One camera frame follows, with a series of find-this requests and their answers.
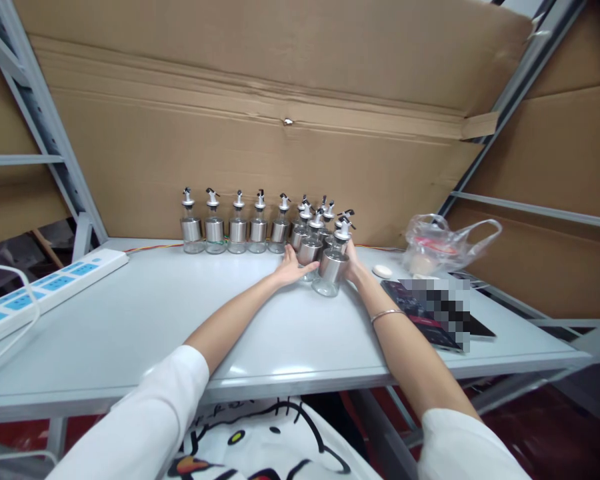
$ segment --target bracelet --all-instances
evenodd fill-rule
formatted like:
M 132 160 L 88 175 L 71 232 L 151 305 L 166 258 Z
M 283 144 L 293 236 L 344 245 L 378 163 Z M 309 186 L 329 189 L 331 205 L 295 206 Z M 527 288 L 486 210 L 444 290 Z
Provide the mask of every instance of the bracelet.
M 388 313 L 402 313 L 404 316 L 407 316 L 407 314 L 404 313 L 402 310 L 385 310 L 384 312 L 380 312 L 376 316 L 371 318 L 371 324 L 373 325 L 373 322 L 375 322 L 376 320 L 378 320 L 378 318 L 380 318 Z

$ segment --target white shirt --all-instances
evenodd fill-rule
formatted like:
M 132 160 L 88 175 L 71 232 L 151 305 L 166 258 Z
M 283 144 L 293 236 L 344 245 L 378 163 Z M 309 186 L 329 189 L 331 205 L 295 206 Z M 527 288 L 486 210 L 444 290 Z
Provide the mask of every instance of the white shirt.
M 380 476 L 300 398 L 198 410 L 204 357 L 182 345 L 80 439 L 48 479 L 372 479 Z M 484 424 L 462 413 L 422 418 L 420 479 L 528 479 Z

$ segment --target white power strip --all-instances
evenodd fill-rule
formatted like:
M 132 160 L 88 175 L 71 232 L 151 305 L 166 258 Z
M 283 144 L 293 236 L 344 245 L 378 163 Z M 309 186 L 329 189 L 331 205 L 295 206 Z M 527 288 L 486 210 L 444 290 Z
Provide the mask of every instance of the white power strip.
M 126 253 L 102 249 L 31 284 L 41 314 L 60 305 L 129 261 Z M 0 297 L 0 340 L 33 320 L 31 298 L 24 288 Z

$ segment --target table surface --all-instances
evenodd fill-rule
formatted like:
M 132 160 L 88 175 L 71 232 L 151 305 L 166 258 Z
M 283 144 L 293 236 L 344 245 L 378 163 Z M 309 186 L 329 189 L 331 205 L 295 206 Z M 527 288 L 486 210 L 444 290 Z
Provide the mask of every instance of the table surface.
M 126 250 L 174 241 L 111 239 Z M 400 252 L 359 248 L 369 267 L 409 278 Z M 224 302 L 272 272 L 280 255 L 140 251 L 96 284 L 44 314 L 0 360 L 0 421 L 103 413 Z M 576 367 L 587 361 L 472 290 L 470 311 L 494 341 L 439 352 L 456 378 Z M 0 342 L 0 349 L 11 338 Z M 296 283 L 274 295 L 211 378 L 202 402 L 338 391 L 393 380 L 369 317 L 345 282 L 336 298 Z

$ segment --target pixelated area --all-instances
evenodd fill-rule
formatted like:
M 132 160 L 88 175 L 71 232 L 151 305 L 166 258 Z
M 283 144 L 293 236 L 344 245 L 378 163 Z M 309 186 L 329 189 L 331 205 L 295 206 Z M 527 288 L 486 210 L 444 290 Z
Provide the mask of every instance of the pixelated area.
M 413 321 L 414 316 L 432 319 L 436 322 L 433 327 L 440 326 L 456 345 L 450 345 L 443 337 L 436 335 L 433 327 L 428 330 L 419 326 L 427 339 L 436 347 L 454 351 L 470 352 L 469 296 L 471 282 L 468 279 L 419 279 L 400 280 L 400 283 L 410 292 L 416 302 L 409 305 L 407 315 Z

